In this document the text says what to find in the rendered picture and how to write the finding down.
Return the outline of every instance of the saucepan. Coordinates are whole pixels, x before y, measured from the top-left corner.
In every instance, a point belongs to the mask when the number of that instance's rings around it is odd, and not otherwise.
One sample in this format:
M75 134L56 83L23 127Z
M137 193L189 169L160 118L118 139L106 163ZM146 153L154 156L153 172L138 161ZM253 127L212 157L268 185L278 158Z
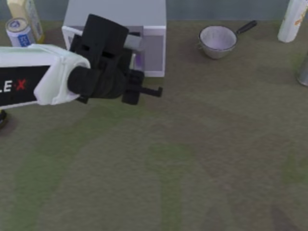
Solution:
M200 31L199 48L212 59L223 58L235 48L238 36L256 25L257 21L251 21L236 32L226 26L208 26Z

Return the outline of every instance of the wall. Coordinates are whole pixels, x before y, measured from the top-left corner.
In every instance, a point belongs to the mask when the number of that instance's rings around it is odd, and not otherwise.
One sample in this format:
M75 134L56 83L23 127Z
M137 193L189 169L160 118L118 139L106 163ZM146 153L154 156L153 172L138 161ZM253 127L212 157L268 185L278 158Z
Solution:
M167 0L167 13L169 20L281 20L288 1ZM36 0L42 20L63 20L67 3L68 0ZM0 20L9 17L6 0L0 0Z

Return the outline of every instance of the red letter x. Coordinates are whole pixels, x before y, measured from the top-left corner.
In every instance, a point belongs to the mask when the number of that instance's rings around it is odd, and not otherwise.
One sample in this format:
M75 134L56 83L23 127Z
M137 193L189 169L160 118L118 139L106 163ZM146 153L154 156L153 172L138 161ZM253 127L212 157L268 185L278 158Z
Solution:
M20 90L20 89L24 90L24 89L25 89L25 87L24 87L24 84L25 84L25 83L26 83L26 80L25 80L25 79L23 79L23 80L18 80L18 86L17 86L16 90Z

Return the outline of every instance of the gray box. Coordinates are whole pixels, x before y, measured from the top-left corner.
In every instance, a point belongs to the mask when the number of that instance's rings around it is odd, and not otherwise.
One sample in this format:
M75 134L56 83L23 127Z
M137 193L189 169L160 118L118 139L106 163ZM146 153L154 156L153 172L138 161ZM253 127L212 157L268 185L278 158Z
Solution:
M74 34L82 34L89 14L95 14L139 32L134 69L146 77L164 77L166 65L166 0L70 0L62 27L66 48Z

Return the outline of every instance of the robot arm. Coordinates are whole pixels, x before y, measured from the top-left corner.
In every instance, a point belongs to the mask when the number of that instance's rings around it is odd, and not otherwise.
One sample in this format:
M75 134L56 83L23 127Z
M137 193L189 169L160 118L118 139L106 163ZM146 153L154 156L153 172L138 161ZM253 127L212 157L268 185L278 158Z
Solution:
M126 27L90 14L70 51L39 44L0 47L0 108L120 96L136 105L141 93L161 97L162 88L143 88L144 73L130 69L128 36Z

